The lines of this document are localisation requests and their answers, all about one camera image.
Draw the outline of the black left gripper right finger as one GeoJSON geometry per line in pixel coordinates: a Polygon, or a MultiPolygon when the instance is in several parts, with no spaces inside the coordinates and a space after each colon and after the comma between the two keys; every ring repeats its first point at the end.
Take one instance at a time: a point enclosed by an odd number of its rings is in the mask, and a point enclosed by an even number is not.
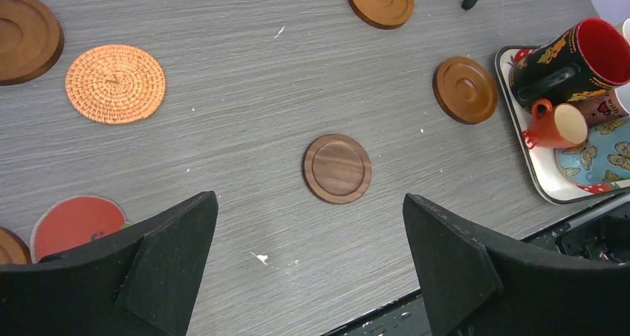
{"type": "Polygon", "coordinates": [[[434,335],[627,335],[629,265],[512,239],[422,196],[403,220],[434,335]]]}

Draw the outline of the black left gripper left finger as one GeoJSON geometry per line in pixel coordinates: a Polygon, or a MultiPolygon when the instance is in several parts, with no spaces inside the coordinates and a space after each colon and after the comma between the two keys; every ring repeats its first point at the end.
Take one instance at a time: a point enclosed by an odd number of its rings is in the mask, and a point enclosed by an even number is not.
{"type": "Polygon", "coordinates": [[[218,218],[213,191],[30,265],[1,267],[3,335],[185,335],[218,218]]]}

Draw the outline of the red apple paper coaster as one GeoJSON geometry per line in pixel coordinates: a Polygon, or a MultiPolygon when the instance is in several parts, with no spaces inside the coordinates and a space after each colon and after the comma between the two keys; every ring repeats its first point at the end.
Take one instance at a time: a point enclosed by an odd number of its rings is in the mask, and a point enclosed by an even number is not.
{"type": "Polygon", "coordinates": [[[50,207],[35,223],[30,235],[34,263],[116,233],[132,225],[123,210],[99,196],[74,196],[50,207]]]}

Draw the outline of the dark walnut coaster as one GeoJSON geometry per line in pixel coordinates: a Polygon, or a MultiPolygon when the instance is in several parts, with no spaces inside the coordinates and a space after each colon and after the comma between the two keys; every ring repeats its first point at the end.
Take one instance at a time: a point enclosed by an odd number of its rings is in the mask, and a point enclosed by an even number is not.
{"type": "Polygon", "coordinates": [[[305,151],[302,171],[309,190],[330,204],[349,204],[367,191],[372,165],[363,146],[341,134],[323,135],[305,151]]]}

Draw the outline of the woven rattan coaster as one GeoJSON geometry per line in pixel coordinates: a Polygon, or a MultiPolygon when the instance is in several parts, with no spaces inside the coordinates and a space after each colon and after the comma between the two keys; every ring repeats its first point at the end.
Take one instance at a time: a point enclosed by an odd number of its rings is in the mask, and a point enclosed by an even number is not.
{"type": "Polygon", "coordinates": [[[149,53],[112,44],[79,55],[65,75],[71,105],[85,118],[126,124],[150,117],[166,96],[166,76],[149,53]]]}

